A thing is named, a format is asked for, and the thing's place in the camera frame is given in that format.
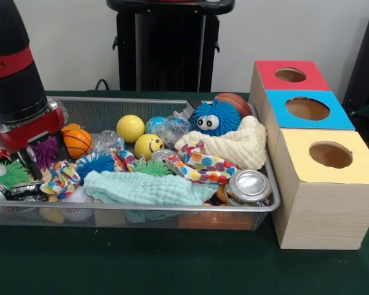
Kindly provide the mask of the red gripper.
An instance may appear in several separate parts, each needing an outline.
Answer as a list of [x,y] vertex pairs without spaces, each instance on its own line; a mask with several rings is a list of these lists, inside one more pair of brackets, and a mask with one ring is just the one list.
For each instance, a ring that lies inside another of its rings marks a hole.
[[53,136],[58,144],[60,160],[69,160],[65,146],[62,128],[65,125],[65,116],[60,103],[53,97],[47,98],[48,105],[42,113],[23,122],[10,125],[0,123],[0,143],[9,152],[19,152],[20,159],[25,164],[34,180],[42,179],[33,149],[29,146],[40,141],[45,136]]

